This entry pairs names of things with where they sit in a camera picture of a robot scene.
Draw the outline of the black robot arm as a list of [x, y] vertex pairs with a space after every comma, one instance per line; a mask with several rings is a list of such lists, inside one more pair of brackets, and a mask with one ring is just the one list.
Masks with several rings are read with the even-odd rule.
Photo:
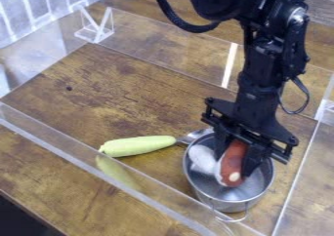
[[236, 154], [237, 170], [247, 177], [263, 160], [285, 163], [295, 136], [279, 124], [281, 92], [305, 73], [305, 0], [190, 0], [196, 13], [213, 23], [233, 19], [244, 32], [245, 62], [237, 77], [235, 101], [206, 98], [201, 121], [213, 127], [222, 159]]

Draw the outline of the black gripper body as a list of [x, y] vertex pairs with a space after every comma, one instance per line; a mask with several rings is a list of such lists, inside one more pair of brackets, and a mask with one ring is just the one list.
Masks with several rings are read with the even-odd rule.
[[252, 101], [247, 98], [226, 101], [220, 98], [204, 100], [205, 110], [200, 120], [212, 127], [221, 126], [235, 134], [236, 140], [244, 144], [252, 141], [271, 140], [271, 154], [268, 158], [281, 164], [291, 160], [292, 149], [299, 140], [275, 117], [277, 102], [268, 103]]

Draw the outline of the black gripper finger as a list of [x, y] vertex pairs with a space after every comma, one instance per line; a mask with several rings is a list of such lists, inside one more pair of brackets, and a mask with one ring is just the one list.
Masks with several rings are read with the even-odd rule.
[[235, 138], [235, 134], [225, 130], [221, 126], [213, 127], [213, 152], [214, 158], [218, 159]]
[[241, 176], [248, 177], [253, 170], [271, 154], [271, 140], [252, 141], [247, 144], [247, 153], [243, 158]]

